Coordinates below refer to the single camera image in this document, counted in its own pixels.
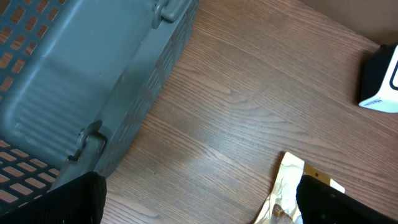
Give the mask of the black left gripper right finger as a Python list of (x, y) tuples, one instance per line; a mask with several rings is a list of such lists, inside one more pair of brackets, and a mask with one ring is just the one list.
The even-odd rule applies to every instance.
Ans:
[(303, 224), (397, 224), (310, 175), (302, 176), (296, 200)]

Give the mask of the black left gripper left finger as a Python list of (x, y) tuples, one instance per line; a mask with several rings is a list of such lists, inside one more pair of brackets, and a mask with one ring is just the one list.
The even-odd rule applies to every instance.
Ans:
[(88, 172), (1, 216), (1, 224), (100, 224), (106, 193), (106, 179)]

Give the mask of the brown snack packet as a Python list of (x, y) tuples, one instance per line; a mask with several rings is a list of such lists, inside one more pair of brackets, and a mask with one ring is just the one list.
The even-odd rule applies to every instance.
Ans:
[(345, 188), (299, 157), (286, 152), (280, 163), (272, 192), (266, 198), (255, 224), (302, 224), (296, 201), (297, 187), (303, 175), (310, 175), (324, 184), (345, 193)]

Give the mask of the white barcode scanner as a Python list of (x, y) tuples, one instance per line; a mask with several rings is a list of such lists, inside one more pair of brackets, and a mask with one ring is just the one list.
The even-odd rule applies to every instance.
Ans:
[(359, 106), (397, 113), (397, 43), (382, 45), (366, 63)]

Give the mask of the grey plastic mesh basket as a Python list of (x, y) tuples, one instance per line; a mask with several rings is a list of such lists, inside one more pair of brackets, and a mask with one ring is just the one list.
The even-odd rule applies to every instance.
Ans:
[(117, 168), (197, 8), (196, 0), (1, 2), (1, 213)]

